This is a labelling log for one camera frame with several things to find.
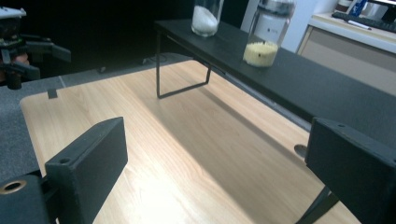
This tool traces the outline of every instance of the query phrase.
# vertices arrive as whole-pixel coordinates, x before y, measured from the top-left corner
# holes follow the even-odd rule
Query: light wood tabletop
[[[204,81],[206,68],[161,72],[167,92]],[[95,223],[294,223],[323,188],[293,150],[309,133],[216,74],[161,100],[155,69],[57,93],[21,100],[43,173],[93,124],[124,117],[129,161]],[[339,203],[318,223],[359,222]]]

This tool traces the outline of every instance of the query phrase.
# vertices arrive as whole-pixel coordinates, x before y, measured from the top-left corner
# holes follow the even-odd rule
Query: glass jar
[[[195,0],[191,29],[200,36],[218,31],[224,0]]]
[[[244,52],[246,63],[258,67],[273,64],[288,30],[294,6],[294,0],[260,0]]]

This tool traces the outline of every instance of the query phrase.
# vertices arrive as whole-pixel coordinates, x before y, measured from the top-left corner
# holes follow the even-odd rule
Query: dark background
[[[142,62],[155,54],[154,21],[190,19],[193,12],[193,0],[2,0],[0,5],[25,9],[21,34],[49,37],[71,50],[71,63],[49,55],[34,63],[42,77]],[[247,5],[248,0],[225,0],[221,20],[239,28]],[[163,42],[163,51],[188,54],[172,41]]]

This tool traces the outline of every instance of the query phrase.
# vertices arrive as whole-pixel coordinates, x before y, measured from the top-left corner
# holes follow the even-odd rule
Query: white powder
[[[195,7],[192,16],[192,30],[202,35],[213,35],[218,30],[218,20],[205,7]]]
[[[277,53],[277,45],[270,42],[257,42],[247,44],[244,53],[244,61],[258,67],[268,67],[274,62]]]

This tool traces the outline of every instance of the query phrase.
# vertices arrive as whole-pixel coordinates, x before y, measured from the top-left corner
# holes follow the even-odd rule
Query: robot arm
[[[40,70],[32,65],[12,62],[14,58],[31,53],[34,61],[42,61],[43,54],[66,62],[71,61],[70,50],[54,45],[50,39],[36,35],[20,35],[21,17],[26,12],[21,9],[0,7],[0,71],[6,74],[7,86],[12,90],[21,88],[21,78],[40,79]]]

